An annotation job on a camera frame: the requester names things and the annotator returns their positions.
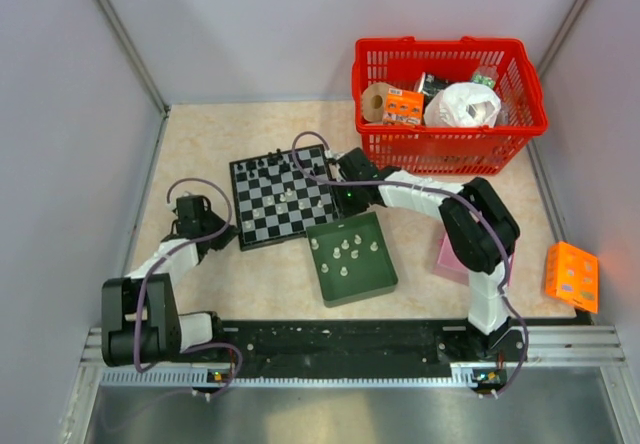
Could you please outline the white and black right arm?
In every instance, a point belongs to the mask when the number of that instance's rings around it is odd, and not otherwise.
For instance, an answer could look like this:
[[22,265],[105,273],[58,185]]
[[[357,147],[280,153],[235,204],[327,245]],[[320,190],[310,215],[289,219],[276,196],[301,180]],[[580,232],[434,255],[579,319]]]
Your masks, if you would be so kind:
[[454,255],[468,271],[467,348],[481,360],[498,353],[508,333],[507,290],[520,228],[492,185],[480,177],[459,184],[395,166],[380,169],[360,148],[329,156],[328,162],[344,184],[336,189],[343,209],[362,212],[378,205],[442,223]]

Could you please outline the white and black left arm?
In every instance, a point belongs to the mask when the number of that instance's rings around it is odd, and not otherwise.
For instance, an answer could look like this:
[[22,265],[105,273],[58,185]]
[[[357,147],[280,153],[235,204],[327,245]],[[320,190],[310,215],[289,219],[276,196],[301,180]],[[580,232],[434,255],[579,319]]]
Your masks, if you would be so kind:
[[136,270],[102,286],[101,349],[110,367],[170,361],[191,348],[212,361],[226,351],[216,314],[180,315],[174,288],[210,251],[226,247],[238,230],[203,195],[178,198],[174,214],[171,232],[156,252]]

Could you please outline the green plastic tray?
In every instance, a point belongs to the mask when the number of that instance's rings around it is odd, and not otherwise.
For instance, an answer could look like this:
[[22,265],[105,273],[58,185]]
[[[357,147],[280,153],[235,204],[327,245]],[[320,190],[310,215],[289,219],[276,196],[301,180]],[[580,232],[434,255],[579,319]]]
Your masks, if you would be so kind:
[[399,278],[378,216],[368,212],[306,231],[324,305],[389,294]]

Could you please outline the black and grey chessboard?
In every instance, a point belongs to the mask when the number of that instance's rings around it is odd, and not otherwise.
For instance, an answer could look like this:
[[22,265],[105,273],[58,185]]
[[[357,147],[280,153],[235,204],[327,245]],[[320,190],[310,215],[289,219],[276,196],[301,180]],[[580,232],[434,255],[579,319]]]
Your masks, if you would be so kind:
[[242,251],[303,237],[340,217],[332,189],[315,180],[332,178],[323,147],[302,147],[297,155],[300,167],[281,149],[229,163]]

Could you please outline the red plastic shopping basket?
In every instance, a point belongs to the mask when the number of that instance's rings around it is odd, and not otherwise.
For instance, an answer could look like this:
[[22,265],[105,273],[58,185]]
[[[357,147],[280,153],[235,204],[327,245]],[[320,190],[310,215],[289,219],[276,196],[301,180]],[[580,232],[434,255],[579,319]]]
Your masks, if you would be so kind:
[[494,175],[549,125],[540,80],[512,38],[362,38],[355,126],[377,166]]

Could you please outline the orange box in basket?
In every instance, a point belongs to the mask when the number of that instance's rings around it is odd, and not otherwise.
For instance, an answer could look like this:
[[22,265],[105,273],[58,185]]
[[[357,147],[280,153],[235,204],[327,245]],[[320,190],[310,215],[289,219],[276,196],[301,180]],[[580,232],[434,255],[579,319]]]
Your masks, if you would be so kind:
[[423,110],[422,93],[391,87],[385,98],[382,122],[385,125],[420,126]]

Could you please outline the brown tape roll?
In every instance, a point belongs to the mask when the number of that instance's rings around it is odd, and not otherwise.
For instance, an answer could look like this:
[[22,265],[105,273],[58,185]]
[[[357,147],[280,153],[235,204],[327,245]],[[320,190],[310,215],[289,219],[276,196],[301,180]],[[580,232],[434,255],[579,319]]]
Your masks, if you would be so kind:
[[367,123],[379,123],[383,119],[385,102],[391,85],[376,82],[369,85],[361,95],[361,113]]

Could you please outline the pink plastic box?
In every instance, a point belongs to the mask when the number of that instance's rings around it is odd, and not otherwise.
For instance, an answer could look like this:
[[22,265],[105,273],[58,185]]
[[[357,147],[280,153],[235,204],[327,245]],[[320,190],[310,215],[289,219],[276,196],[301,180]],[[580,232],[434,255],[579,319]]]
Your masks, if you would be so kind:
[[465,286],[469,284],[469,270],[456,257],[447,234],[444,234],[439,241],[433,273],[457,284]]

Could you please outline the dark snack packet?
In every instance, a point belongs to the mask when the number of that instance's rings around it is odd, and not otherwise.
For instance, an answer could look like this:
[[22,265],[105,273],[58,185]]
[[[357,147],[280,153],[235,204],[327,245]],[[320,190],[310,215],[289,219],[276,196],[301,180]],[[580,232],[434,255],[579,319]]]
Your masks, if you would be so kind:
[[414,91],[423,94],[425,97],[433,98],[451,84],[452,82],[447,79],[423,72],[414,86]]

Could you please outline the white plastic bag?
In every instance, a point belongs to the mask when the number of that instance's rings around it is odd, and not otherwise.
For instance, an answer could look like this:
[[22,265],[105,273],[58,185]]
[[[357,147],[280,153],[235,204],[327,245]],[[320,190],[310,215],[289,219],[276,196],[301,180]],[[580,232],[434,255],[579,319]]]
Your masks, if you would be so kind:
[[493,89],[473,82],[454,83],[427,104],[423,120],[427,127],[493,127],[501,108]]

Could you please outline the green patterned packet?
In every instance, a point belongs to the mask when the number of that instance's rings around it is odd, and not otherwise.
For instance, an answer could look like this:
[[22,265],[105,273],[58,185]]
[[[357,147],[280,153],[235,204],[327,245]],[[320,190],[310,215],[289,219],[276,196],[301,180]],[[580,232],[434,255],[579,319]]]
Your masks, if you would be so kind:
[[494,89],[498,80],[498,71],[495,66],[480,66],[472,74],[470,81],[485,85]]

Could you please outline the orange carton box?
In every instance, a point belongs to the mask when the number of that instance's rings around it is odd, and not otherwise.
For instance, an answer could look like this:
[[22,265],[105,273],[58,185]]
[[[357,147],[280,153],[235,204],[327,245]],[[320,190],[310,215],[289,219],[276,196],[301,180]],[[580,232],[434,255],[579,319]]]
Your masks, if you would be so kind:
[[564,241],[553,244],[546,257],[544,292],[576,309],[597,314],[598,258]]

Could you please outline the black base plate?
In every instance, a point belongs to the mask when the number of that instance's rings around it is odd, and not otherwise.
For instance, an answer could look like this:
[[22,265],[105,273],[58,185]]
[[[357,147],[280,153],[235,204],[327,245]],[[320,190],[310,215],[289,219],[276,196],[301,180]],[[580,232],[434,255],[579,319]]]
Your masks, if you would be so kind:
[[454,363],[494,368],[524,350],[516,324],[488,338],[460,319],[226,320],[219,331],[243,355],[242,378],[448,377]]

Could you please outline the aluminium frame rail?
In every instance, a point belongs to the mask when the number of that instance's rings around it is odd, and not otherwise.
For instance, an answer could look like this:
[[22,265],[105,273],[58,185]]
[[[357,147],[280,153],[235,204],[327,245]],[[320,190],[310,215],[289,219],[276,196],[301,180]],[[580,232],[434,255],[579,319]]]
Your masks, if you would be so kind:
[[170,112],[170,105],[155,84],[113,3],[111,0],[95,0],[95,2],[143,90],[161,116],[166,117]]

